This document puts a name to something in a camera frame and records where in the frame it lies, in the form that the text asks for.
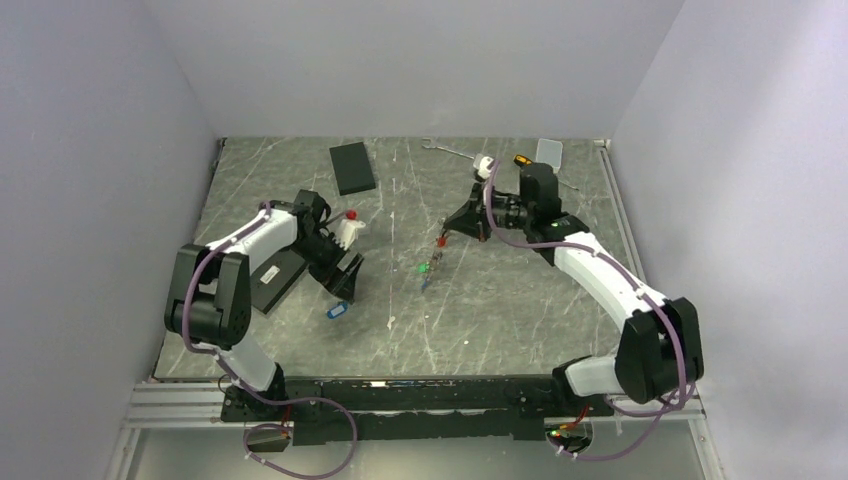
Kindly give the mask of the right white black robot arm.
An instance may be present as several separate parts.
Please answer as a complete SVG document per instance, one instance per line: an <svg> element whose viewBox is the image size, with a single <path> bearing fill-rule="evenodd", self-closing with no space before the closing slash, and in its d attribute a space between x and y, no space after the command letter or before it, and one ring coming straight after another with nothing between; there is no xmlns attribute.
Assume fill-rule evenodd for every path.
<svg viewBox="0 0 848 480"><path fill-rule="evenodd" d="M551 166L520 170L519 191L496 190L497 160L474 160L468 200L443 228L481 242L504 243L539 254L575 280L607 313L619 333L617 350L586 356L553 369L551 401L574 415L592 396L623 395L671 409L686 402L704 374L698 313L688 299L671 299L649 287L616 260L590 228L562 207Z"/></svg>

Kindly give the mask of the blue key top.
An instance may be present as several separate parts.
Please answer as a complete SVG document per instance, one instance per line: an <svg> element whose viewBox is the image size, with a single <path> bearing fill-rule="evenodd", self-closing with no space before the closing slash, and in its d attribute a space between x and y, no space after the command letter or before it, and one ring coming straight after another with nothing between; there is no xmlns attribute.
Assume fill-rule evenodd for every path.
<svg viewBox="0 0 848 480"><path fill-rule="evenodd" d="M348 302L339 302L335 306L327 310L326 316L329 319L337 319L340 316L344 315L348 311L349 307L350 304Z"/></svg>

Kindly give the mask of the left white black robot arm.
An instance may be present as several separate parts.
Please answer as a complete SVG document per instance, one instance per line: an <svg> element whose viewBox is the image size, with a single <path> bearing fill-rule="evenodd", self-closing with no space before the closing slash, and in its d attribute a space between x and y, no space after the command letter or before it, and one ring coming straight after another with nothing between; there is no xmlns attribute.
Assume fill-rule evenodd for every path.
<svg viewBox="0 0 848 480"><path fill-rule="evenodd" d="M288 402L285 374L248 332L251 277L275 254L289 251L330 295L351 304L363 262L351 248L365 226L351 210L334 215L311 190L299 191L292 202L262 203L234 232L180 248L164 311L166 329L188 351L211 356L248 393L248 407L258 417L279 417Z"/></svg>

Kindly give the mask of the round metal keyring disc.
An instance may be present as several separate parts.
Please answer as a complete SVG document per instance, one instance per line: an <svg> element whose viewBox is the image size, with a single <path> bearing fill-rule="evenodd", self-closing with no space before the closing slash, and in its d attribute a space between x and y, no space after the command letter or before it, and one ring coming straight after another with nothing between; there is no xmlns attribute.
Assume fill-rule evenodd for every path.
<svg viewBox="0 0 848 480"><path fill-rule="evenodd" d="M431 252L431 255L430 255L429 259L426 262L424 262L424 263L429 265L429 271L427 273L421 273L422 274L421 284L425 279L429 279L429 281L431 283L432 277L434 276L434 273L435 273L435 270L437 269L439 263L441 262L441 259L443 258L444 249L445 249L446 245L445 245L444 248L441 248L441 249L437 248L436 242L437 242L437 239L439 237L445 237L446 243L447 243L447 239L449 237L449 231L446 228L442 228L439 232L439 235L436 237L434 248Z"/></svg>

